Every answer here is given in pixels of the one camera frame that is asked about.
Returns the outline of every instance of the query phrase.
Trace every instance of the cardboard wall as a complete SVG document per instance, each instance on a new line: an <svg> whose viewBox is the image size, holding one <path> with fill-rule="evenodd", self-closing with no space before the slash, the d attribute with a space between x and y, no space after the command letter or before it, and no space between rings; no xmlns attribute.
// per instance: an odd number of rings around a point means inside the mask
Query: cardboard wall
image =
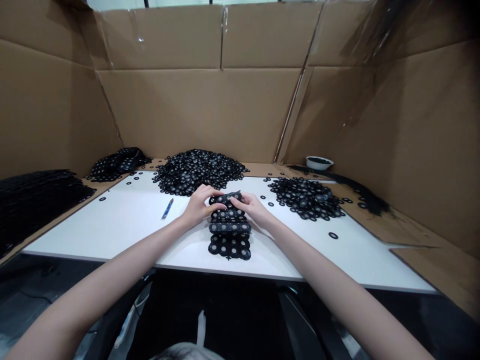
<svg viewBox="0 0 480 360"><path fill-rule="evenodd" d="M322 6L162 7L78 21L125 146L272 163Z"/></svg>
<svg viewBox="0 0 480 360"><path fill-rule="evenodd" d="M479 43L456 5L413 3L369 65L343 66L341 51L336 62L309 56L315 68L283 162L326 156L333 171L480 259ZM361 14L361 29L362 9L343 6ZM337 49L351 44L344 38Z"/></svg>
<svg viewBox="0 0 480 360"><path fill-rule="evenodd" d="M26 171L89 173L122 146L70 10L0 3L0 179Z"/></svg>

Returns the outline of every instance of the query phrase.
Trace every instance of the right hand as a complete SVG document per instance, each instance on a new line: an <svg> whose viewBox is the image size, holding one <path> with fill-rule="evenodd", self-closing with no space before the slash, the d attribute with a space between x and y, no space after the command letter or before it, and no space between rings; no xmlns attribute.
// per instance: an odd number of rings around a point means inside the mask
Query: right hand
<svg viewBox="0 0 480 360"><path fill-rule="evenodd" d="M234 207L246 212L259 226L266 228L275 216L272 215L253 194L242 192L241 196L244 202L238 201L233 196L230 198Z"/></svg>

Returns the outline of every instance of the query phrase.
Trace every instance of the white bowl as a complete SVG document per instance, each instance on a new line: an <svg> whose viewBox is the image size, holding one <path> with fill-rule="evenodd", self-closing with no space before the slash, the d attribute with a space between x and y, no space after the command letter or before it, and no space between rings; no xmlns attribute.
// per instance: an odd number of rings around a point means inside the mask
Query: white bowl
<svg viewBox="0 0 480 360"><path fill-rule="evenodd" d="M312 161L312 160L309 160L309 158L315 158L315 159L322 159L322 160L325 160L325 161L328 161L329 164L320 164L318 162L315 162L315 161ZM334 164L334 162L330 159L327 159L325 157L320 157L320 156L307 156L306 157L306 165L310 168L310 169L314 169L314 170L327 170L330 166L332 166Z"/></svg>

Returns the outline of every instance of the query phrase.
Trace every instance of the hand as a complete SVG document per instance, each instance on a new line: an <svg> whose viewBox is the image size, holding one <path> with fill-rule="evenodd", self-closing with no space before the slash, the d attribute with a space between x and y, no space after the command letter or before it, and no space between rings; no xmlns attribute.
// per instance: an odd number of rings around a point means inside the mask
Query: hand
<svg viewBox="0 0 480 360"><path fill-rule="evenodd" d="M194 227L200 224L205 217L209 216L215 210L225 210L226 206L222 203L215 203L211 206L205 205L205 200L212 196L220 195L225 194L219 190L215 190L211 186L200 185L191 195L190 201L181 218L184 219L189 226Z"/></svg>
<svg viewBox="0 0 480 360"><path fill-rule="evenodd" d="M265 206L262 205L260 200L253 194L242 192L241 196L244 202L238 201L236 198L232 197L230 199L234 207L239 210L246 212L250 217L262 228L266 228L267 225L275 220L275 216L268 211Z"/></svg>

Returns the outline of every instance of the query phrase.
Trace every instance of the forearm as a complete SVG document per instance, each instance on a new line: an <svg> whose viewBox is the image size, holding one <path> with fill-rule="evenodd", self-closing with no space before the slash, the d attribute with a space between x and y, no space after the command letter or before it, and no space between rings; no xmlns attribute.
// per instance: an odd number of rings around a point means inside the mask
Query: forearm
<svg viewBox="0 0 480 360"><path fill-rule="evenodd" d="M89 274L42 313L7 359L73 357L88 329L189 227L179 217Z"/></svg>
<svg viewBox="0 0 480 360"><path fill-rule="evenodd" d="M265 225L316 294L374 359L432 359L368 291L274 218Z"/></svg>

